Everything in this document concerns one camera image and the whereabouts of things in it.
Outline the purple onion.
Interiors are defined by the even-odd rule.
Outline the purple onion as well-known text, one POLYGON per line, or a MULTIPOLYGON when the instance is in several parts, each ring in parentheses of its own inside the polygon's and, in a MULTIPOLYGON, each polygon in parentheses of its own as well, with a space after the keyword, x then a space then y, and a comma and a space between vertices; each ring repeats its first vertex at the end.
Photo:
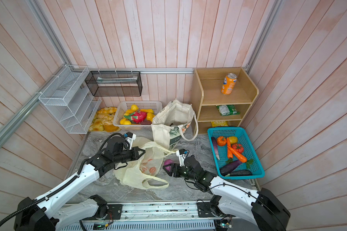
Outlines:
POLYGON ((165 160, 165 162, 164 162, 164 164, 163 164, 163 169, 164 169, 165 171, 170 172, 173 163, 174 163, 174 162, 173 162, 173 160, 171 160, 171 159, 165 160))

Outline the yellow plastic bag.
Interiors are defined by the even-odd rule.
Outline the yellow plastic bag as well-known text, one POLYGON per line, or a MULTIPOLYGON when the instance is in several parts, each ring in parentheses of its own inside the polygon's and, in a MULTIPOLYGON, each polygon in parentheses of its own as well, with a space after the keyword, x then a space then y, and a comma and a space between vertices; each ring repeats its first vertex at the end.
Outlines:
POLYGON ((142 190, 167 188, 168 181, 157 177, 157 174, 163 159, 174 152, 144 137, 137 137, 133 145, 144 150, 145 154, 136 161, 128 162, 126 167, 114 170, 120 184, 142 190))

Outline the canvas tote bag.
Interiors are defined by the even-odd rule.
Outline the canvas tote bag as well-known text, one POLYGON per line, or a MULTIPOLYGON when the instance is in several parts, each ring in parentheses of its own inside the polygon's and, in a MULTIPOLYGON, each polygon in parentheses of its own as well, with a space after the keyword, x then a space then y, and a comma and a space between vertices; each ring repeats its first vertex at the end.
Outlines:
POLYGON ((195 132, 191 139, 184 136, 193 121, 195 125, 198 125, 192 105, 184 104, 177 99, 169 102, 152 120, 151 129, 154 142, 172 150, 181 139, 193 141, 198 132, 195 132))

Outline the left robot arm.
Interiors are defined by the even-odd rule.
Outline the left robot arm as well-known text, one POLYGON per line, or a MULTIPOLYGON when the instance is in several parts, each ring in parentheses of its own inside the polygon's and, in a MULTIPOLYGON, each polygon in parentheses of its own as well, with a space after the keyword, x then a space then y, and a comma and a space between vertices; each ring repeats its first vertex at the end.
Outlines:
POLYGON ((140 159, 145 150, 133 146, 133 134, 115 133, 109 136, 91 158, 84 159, 76 173, 64 180, 55 188, 35 199, 22 200, 17 211, 0 221, 0 227, 11 219, 15 219, 16 231, 56 231, 62 229, 64 215, 57 215, 62 206, 83 188, 104 176, 116 165, 125 167, 130 161, 140 159))

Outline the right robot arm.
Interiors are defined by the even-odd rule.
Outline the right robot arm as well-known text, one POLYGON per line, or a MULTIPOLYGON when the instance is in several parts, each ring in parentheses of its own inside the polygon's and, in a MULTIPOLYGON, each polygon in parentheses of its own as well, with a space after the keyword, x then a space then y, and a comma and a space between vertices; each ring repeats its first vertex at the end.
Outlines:
POLYGON ((189 180, 193 186, 213 195, 212 212, 231 215, 258 226, 261 231, 285 231, 291 213, 268 189, 250 190, 230 183, 218 175, 204 170, 194 156, 180 165, 171 160, 163 170, 175 178, 189 180))

